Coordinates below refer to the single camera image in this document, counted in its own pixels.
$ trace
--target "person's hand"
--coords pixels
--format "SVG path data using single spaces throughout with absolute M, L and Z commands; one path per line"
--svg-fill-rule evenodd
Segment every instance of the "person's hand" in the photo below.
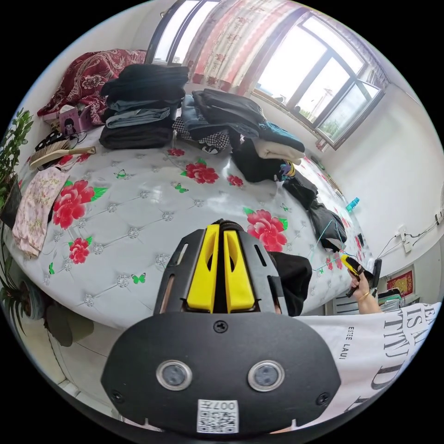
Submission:
M 351 273 L 350 270 L 348 270 L 348 273 L 351 276 L 351 288 L 355 289 L 355 291 L 353 292 L 353 296 L 355 296 L 357 301 L 360 301 L 363 299 L 364 295 L 370 293 L 369 281 L 367 280 L 363 272 L 359 275 L 359 281 L 356 279 L 356 276 Z

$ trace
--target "bracelet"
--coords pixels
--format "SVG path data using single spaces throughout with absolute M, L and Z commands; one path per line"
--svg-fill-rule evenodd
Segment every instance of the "bracelet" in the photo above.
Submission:
M 367 293 L 365 293 L 365 295 L 363 295 L 362 297 L 360 297 L 358 299 L 358 303 L 362 302 L 368 295 L 370 294 L 370 292 L 368 291 Z

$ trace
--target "window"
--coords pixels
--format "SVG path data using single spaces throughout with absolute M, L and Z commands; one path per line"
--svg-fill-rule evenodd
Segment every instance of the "window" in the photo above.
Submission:
M 156 48 L 148 49 L 147 63 L 181 65 L 200 25 L 217 3 L 218 0 L 185 0 L 176 3 L 176 7 L 168 11 L 171 15 L 164 16 L 156 30 L 161 36 L 157 39 L 153 36 L 152 41 L 158 43 Z
M 366 68 L 340 35 L 309 15 L 285 36 L 256 92 L 271 96 L 337 148 L 382 97 L 379 88 L 360 80 Z

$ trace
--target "qr code sticker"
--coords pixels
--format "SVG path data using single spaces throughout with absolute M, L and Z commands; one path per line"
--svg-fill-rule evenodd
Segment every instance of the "qr code sticker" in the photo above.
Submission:
M 197 405 L 198 433 L 238 433 L 239 409 L 237 401 L 199 399 Z

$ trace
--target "checkered fabric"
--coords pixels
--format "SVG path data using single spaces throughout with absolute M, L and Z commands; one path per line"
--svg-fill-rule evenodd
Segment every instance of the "checkered fabric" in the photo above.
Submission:
M 195 142 L 190 133 L 185 129 L 182 117 L 178 117 L 173 123 L 173 130 L 176 130 L 182 139 Z M 230 138 L 228 136 L 228 131 L 224 129 L 223 131 L 199 140 L 199 143 L 205 145 L 202 147 L 203 151 L 210 154 L 219 154 L 230 144 Z

